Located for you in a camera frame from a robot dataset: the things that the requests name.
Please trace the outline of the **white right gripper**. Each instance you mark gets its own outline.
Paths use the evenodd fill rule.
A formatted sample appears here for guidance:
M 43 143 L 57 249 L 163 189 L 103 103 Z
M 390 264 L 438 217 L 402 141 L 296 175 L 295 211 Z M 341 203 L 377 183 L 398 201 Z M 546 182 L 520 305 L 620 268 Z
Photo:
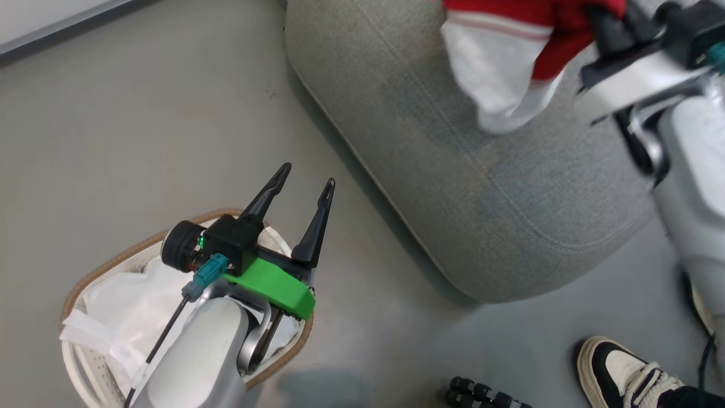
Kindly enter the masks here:
M 614 55 L 621 52 L 624 39 L 619 30 L 619 19 L 598 3 L 587 3 L 587 18 L 598 53 Z M 660 26 L 639 3 L 626 3 L 622 23 L 635 44 L 647 44 L 660 36 Z M 638 59 L 577 96 L 575 113 L 583 122 L 593 123 L 650 96 L 672 90 L 709 70 L 709 67 L 682 67 L 664 51 L 657 51 Z

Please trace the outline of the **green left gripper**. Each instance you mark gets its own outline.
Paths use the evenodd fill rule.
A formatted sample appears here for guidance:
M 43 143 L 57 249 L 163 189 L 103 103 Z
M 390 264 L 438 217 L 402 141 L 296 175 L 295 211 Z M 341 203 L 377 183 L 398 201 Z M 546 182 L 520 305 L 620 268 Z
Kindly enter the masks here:
M 292 170 L 292 163 L 283 163 L 279 170 L 252 199 L 241 214 L 241 220 L 261 222 L 274 198 L 282 191 Z M 293 248 L 292 258 L 305 267 L 318 266 L 319 254 L 333 202 L 336 181 L 330 178 L 317 201 L 317 211 L 300 242 Z M 315 295 L 308 284 L 288 274 L 278 264 L 261 255 L 246 252 L 242 256 L 241 274 L 225 273 L 228 282 L 237 284 L 288 315 L 308 320 L 315 309 Z

